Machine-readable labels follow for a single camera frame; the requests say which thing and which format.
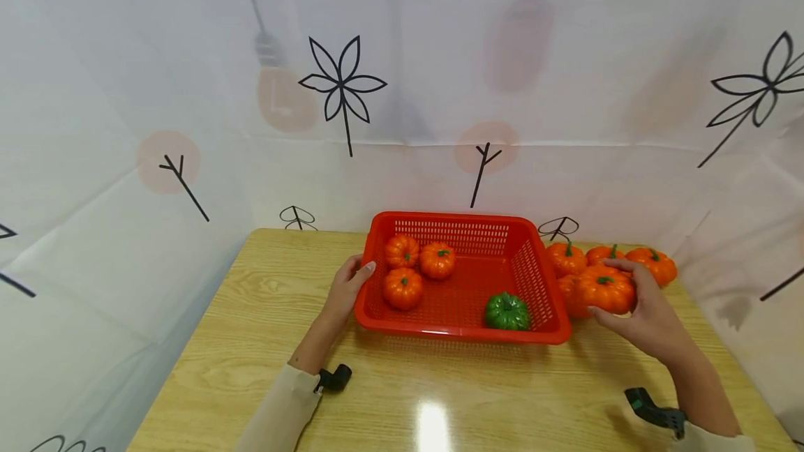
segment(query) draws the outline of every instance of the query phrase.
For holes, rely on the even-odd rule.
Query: black line flower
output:
[[[360,64],[360,35],[349,41],[343,48],[338,64],[322,48],[318,42],[310,38],[310,49],[313,52],[315,64],[321,70],[321,75],[311,73],[299,81],[308,89],[315,89],[319,93],[326,93],[324,102],[324,119],[331,121],[339,112],[343,112],[343,124],[347,128],[347,143],[349,144],[349,157],[353,157],[351,150],[351,135],[349,133],[348,112],[353,113],[364,123],[370,123],[369,108],[359,93],[373,93],[387,86],[385,81],[373,75],[355,75]]]
[[[779,100],[779,94],[798,93],[804,91],[804,52],[793,59],[793,39],[783,32],[773,43],[765,56],[762,73],[740,73],[714,79],[713,86],[732,96],[741,97],[728,107],[720,110],[715,118],[709,121],[707,128],[737,120],[729,134],[715,147],[698,167],[704,166],[720,147],[731,138],[749,115],[753,125],[760,128],[771,117]]]

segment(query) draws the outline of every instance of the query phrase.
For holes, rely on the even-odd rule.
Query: light bulb drawing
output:
[[[265,123],[284,133],[300,133],[313,128],[315,102],[310,92],[298,86],[298,76],[287,68],[279,42],[268,33],[258,1],[252,4],[258,34],[254,39],[260,75],[256,82],[256,102]]]

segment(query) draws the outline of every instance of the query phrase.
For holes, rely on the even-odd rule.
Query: sleeve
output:
[[[746,436],[724,437],[713,435],[687,422],[684,438],[673,443],[669,452],[756,452],[753,440]]]
[[[234,452],[293,452],[321,400],[315,390],[320,378],[286,364]]]

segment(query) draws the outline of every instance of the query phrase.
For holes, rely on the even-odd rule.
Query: table surface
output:
[[[231,451],[365,234],[255,230],[170,373],[129,451]],[[678,283],[665,293],[723,379],[759,451],[791,451],[765,401]],[[675,405],[666,370],[594,321],[561,346],[385,336],[350,320],[327,394],[298,451],[663,451],[623,390]]]

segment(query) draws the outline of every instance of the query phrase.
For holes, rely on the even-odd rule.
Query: basket mesh side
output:
[[[427,245],[443,241],[459,255],[501,256],[508,237],[508,225],[443,223],[430,220],[395,220],[395,234],[407,234]]]
[[[533,243],[530,240],[525,240],[525,244],[514,256],[512,268],[517,295],[528,304],[530,330],[538,331],[550,322],[555,313],[550,305],[544,276],[536,263]]]

